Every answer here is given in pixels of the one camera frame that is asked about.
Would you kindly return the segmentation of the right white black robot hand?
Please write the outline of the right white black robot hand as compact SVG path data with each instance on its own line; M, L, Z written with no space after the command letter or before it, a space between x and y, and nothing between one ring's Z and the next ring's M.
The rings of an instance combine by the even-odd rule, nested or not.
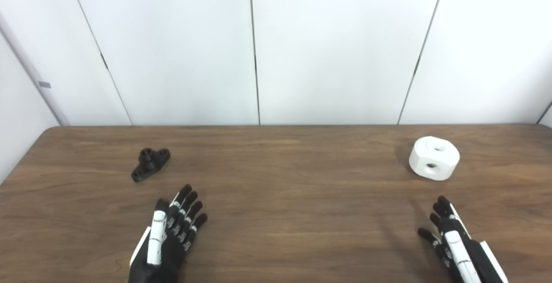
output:
M454 283L508 283L507 276L485 241L469 234L453 204L439 196L430 221L438 233L418 228L418 235L430 243Z

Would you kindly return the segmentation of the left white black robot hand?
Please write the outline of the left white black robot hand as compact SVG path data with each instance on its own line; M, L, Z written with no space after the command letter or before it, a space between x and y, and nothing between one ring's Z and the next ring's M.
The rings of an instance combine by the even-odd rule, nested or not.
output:
M133 251L130 283L177 283L181 267L207 214L188 183L172 201L160 198L153 217Z

